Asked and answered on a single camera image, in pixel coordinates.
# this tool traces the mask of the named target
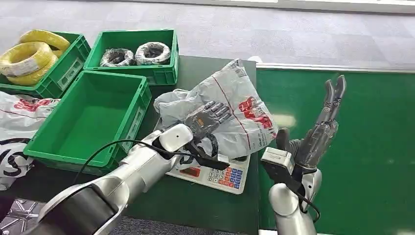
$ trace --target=white plastic bag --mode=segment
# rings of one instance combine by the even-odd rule
[[[0,92],[0,190],[8,189],[32,167],[33,159],[23,149],[58,102]]]
[[[174,90],[160,95],[154,101],[154,108],[160,113],[162,127],[167,128],[183,122],[187,115],[211,100],[231,108],[232,116],[213,132],[219,153],[229,159],[254,153],[277,136],[278,126],[240,60],[233,60],[189,92]],[[211,153],[208,139],[203,139],[200,146]]]

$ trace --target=floor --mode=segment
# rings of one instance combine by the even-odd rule
[[[102,30],[173,27],[182,55],[415,69],[413,16],[131,1],[0,0],[0,5],[0,52],[34,28],[83,33],[92,46]],[[113,234],[137,233],[226,234],[129,218]]]

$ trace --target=green table surface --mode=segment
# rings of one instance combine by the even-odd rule
[[[144,117],[137,139],[151,133],[159,118],[153,101],[162,93],[175,88],[190,90],[230,60],[181,56],[179,79],[176,86],[153,86],[150,107]],[[255,84],[255,62],[244,62],[249,77]],[[212,230],[256,234],[258,231],[258,167],[253,154],[244,192],[235,195],[171,176],[163,177],[147,193],[130,204],[126,215],[172,224]],[[25,177],[19,178],[3,196],[47,202],[71,185],[75,172],[47,168],[37,164]],[[81,175],[79,182],[96,178]]]
[[[339,130],[319,164],[319,233],[403,235],[415,231],[415,74],[257,68],[257,91],[292,138],[302,138],[322,109],[324,82],[344,74]],[[260,228],[274,229],[272,185],[259,167]]]

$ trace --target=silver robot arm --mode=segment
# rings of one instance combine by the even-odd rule
[[[314,223],[320,212],[313,200],[320,189],[322,173],[317,164],[337,133],[338,114],[346,90],[343,75],[336,87],[325,83],[323,109],[313,127],[302,140],[290,140],[288,129],[277,134],[277,148],[266,148],[261,158],[265,170],[275,185],[269,191],[269,201],[275,213],[278,235],[316,235]],[[307,208],[312,207],[317,217],[313,220]]]
[[[211,133],[229,117],[228,107],[211,101],[190,114],[185,121],[187,125],[177,124],[165,132],[151,133],[130,149],[114,171],[73,185],[52,198],[42,208],[38,224],[23,234],[106,235],[128,205],[176,164],[195,159],[203,166],[226,169],[230,164],[218,160],[217,140]],[[205,137],[212,142],[211,156],[197,146]],[[190,154],[178,153],[182,147]],[[185,161],[184,154],[190,155]]]
[[[174,152],[193,140],[192,131],[178,124],[155,131],[142,141]],[[106,235],[116,226],[128,205],[147,192],[182,156],[166,159],[155,150],[135,145],[111,173],[60,192],[41,210],[38,224],[26,235]]]

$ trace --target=yellow wire coil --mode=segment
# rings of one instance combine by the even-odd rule
[[[61,57],[61,55],[64,53],[64,52],[63,52],[63,51],[61,51],[61,50],[53,50],[52,52],[53,52],[53,54],[55,54],[55,55],[56,55],[56,57],[58,57],[58,58],[60,58],[60,57]]]
[[[49,69],[56,63],[56,61],[58,61],[58,57],[52,54],[52,58],[49,61],[49,63],[43,68],[41,68],[40,70],[29,75],[20,76],[20,77],[7,77],[7,79],[9,79],[10,82],[16,85],[33,86],[39,82],[39,80],[43,77],[43,75],[47,73],[47,71],[49,71]]]
[[[58,48],[61,51],[68,49],[70,43],[64,37],[59,36],[55,33],[34,29],[32,31],[26,32],[20,37],[20,43],[27,42],[44,42],[51,46]]]
[[[46,66],[53,53],[42,42],[22,43],[0,56],[0,73],[5,76],[23,76]]]

